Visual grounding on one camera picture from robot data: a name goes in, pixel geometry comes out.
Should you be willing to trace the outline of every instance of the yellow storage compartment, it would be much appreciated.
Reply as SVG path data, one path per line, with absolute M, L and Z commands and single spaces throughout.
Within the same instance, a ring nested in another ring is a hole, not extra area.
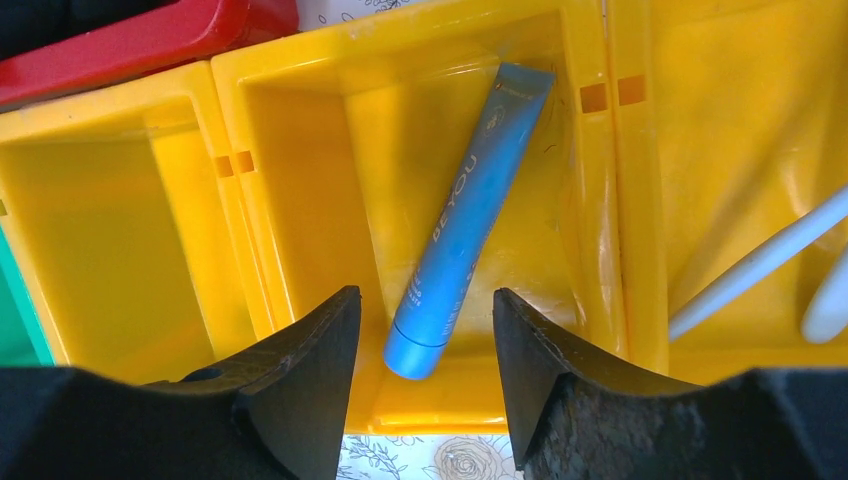
M 258 333 L 362 288 L 348 431 L 505 432 L 499 287 L 628 358 L 602 18 L 600 2 L 427 2 L 212 60 L 270 306 Z M 556 85 L 439 368 L 404 380 L 383 344 L 499 62 Z
M 659 168 L 639 186 L 627 175 L 640 164 L 652 169 L 650 152 L 620 159 L 631 168 L 622 169 L 620 191 L 644 193 L 622 211 L 622 251 L 630 252 L 622 263 L 663 268 L 629 293 L 673 313 L 848 183 L 848 2 L 658 0 L 650 28 Z M 633 226 L 658 220 L 654 233 Z M 672 343 L 670 374 L 709 383 L 754 366 L 848 365 L 848 332 L 811 345 L 800 331 L 846 227 Z M 663 275 L 667 286 L 658 288 Z M 645 328 L 666 328 L 663 314 Z
M 206 63 L 0 115 L 0 225 L 57 363 L 176 380 L 255 341 L 229 151 Z

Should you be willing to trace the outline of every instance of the white plastic handle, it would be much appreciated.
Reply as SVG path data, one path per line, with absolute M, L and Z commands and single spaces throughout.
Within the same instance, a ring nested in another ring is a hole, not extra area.
M 848 247 L 833 264 L 807 307 L 801 333 L 810 343 L 827 343 L 848 326 Z
M 671 341 L 756 285 L 768 274 L 848 217 L 848 185 L 736 262 L 672 316 Z

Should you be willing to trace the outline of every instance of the floral patterned paper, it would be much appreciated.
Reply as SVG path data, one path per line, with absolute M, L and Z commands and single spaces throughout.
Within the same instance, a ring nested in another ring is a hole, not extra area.
M 346 436 L 337 480 L 521 480 L 506 435 Z

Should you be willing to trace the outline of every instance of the black object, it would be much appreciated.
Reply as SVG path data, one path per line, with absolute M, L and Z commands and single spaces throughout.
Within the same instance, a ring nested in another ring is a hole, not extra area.
M 345 287 L 177 383 L 0 369 L 0 478 L 335 478 L 359 322 Z
M 130 18 L 164 3 L 167 1 L 0 0 L 0 60 Z
M 710 387 L 631 365 L 495 292 L 516 466 L 527 480 L 848 478 L 848 372 L 751 370 Z

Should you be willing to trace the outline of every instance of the yellow plastic bin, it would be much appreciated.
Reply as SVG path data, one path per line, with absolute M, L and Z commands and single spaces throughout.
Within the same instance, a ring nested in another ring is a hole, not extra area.
M 622 263 L 662 268 L 664 287 L 628 293 L 674 312 L 848 182 L 848 2 L 659 0 L 650 30 L 659 167 L 641 187 L 619 177 L 620 192 L 644 194 L 621 214 Z M 631 154 L 620 165 L 651 168 L 650 152 Z M 659 227 L 640 236 L 625 218 Z M 848 365 L 848 332 L 824 345 L 800 333 L 846 228 L 672 343 L 670 374 L 709 383 L 754 366 Z
M 0 225 L 58 363 L 174 380 L 255 341 L 229 151 L 207 63 L 0 115 Z
M 600 2 L 427 2 L 212 60 L 270 306 L 257 332 L 362 287 L 348 431 L 505 432 L 499 287 L 628 358 L 602 18 Z M 383 343 L 501 61 L 556 86 L 442 363 L 404 380 Z
M 668 301 L 651 84 L 650 3 L 607 0 L 619 235 L 629 360 L 668 373 Z

